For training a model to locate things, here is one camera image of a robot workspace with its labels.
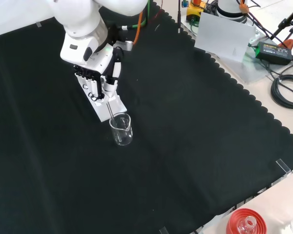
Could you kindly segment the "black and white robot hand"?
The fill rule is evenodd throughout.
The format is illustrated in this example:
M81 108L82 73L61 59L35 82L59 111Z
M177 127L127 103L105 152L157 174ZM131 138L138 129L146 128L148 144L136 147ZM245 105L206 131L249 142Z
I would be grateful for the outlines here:
M84 64L74 65L74 75L91 101L107 103L115 96L123 56L120 47L114 48L109 44L98 52L88 47L84 54Z

